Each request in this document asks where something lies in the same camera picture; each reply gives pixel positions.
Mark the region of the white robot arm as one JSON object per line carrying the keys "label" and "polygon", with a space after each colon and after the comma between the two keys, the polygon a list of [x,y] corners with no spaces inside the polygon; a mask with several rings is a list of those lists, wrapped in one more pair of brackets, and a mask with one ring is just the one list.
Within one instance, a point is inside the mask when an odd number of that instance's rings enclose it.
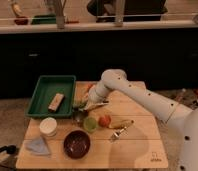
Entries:
{"label": "white robot arm", "polygon": [[136,101],[180,133],[183,142],[176,171],[198,171],[198,108],[192,110],[178,101],[135,86],[127,80],[124,70],[107,69],[90,88],[85,110],[94,108],[115,90]]}

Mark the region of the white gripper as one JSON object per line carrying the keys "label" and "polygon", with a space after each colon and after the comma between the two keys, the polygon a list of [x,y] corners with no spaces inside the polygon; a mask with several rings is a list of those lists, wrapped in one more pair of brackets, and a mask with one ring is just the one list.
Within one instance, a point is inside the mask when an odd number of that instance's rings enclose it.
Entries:
{"label": "white gripper", "polygon": [[87,103],[86,110],[93,110],[97,107],[101,107],[104,105],[108,105],[109,103],[103,103],[104,97],[101,95],[99,90],[97,89],[97,86],[94,85],[90,88],[88,94],[85,94],[81,97],[80,102],[81,103]]}

